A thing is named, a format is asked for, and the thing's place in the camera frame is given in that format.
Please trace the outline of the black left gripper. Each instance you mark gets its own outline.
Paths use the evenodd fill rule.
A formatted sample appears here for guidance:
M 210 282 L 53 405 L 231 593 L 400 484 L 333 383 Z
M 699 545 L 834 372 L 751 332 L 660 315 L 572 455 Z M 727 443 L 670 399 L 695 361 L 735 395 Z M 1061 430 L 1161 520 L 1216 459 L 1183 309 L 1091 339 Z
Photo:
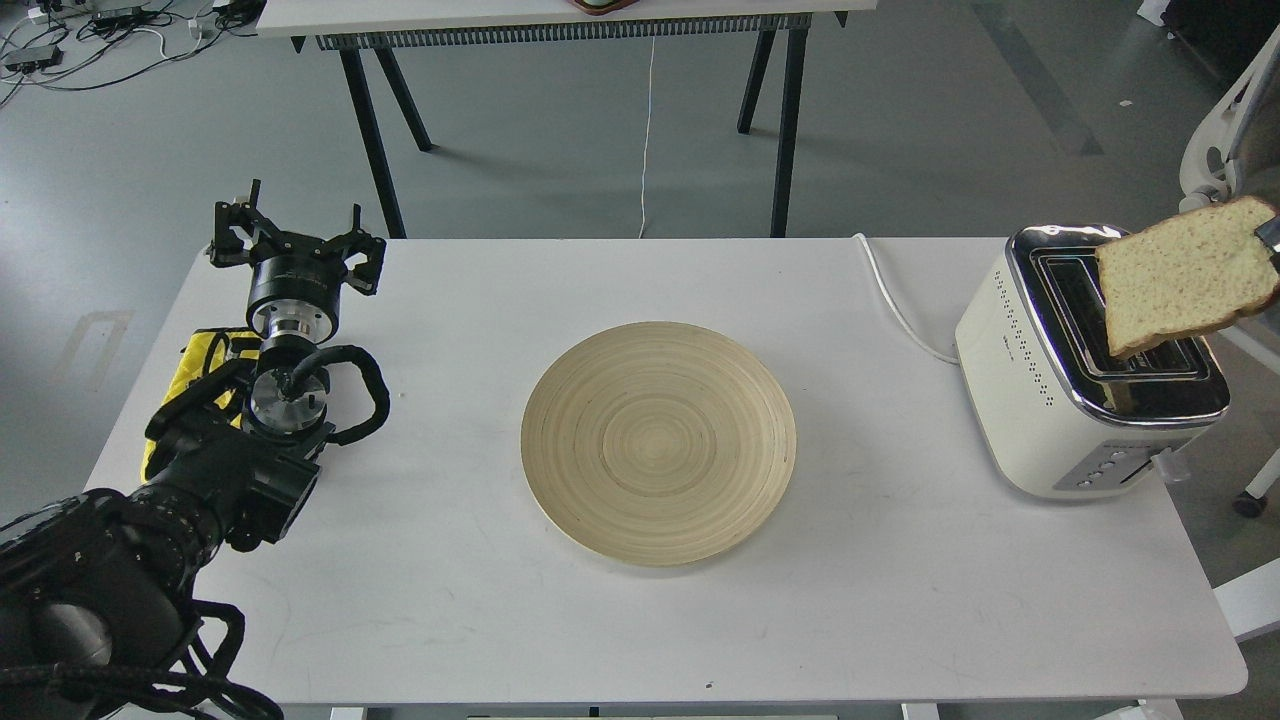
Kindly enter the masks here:
M 260 191 L 261 181 L 252 179 L 247 196 L 214 204 L 207 258 L 216 268 L 251 265 L 246 320 L 257 336 L 329 340 L 339 327 L 342 284 L 378 293 L 387 241 L 364 228 L 358 204 L 346 233 L 285 237 L 259 210 Z

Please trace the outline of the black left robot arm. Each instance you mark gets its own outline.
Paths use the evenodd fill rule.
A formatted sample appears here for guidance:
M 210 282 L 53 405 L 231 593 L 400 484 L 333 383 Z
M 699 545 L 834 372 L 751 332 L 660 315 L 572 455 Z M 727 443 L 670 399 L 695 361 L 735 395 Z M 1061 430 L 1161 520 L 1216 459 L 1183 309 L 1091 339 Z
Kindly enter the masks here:
M 143 483 L 87 489 L 3 528 L 3 716 L 104 719 L 127 705 L 206 719 L 279 719 L 229 678 L 246 620 L 197 598 L 223 547 L 250 552 L 291 529 L 317 456 L 379 430 L 390 392 L 372 355 L 334 345 L 340 291 L 378 291 L 387 243 L 361 225 L 329 240 L 278 228 L 259 183 L 218 202 L 209 261 L 252 272 L 259 354 L 209 368 L 150 419 Z

